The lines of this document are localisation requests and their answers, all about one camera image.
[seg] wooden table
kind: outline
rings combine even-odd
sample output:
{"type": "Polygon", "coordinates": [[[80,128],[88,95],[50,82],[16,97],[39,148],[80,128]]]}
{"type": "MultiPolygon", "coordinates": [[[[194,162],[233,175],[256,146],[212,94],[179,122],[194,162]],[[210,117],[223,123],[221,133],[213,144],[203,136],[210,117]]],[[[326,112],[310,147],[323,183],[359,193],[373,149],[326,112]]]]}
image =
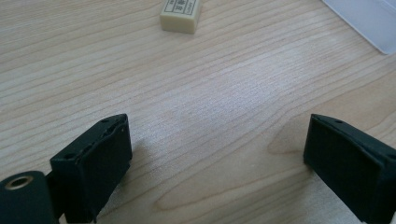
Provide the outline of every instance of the wooden table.
{"type": "Polygon", "coordinates": [[[195,35],[162,31],[162,6],[1,0],[1,179],[126,113],[132,167],[99,223],[360,223],[304,140],[318,113],[396,147],[396,55],[319,0],[205,0],[195,35]]]}

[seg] white eraser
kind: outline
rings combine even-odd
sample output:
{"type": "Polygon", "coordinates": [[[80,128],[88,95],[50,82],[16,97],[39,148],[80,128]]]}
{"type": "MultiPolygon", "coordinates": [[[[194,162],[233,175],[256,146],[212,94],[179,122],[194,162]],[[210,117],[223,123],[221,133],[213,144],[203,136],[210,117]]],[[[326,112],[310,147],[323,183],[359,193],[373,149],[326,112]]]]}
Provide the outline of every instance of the white eraser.
{"type": "Polygon", "coordinates": [[[201,12],[201,0],[166,0],[160,15],[165,31],[194,34],[201,12]]]}

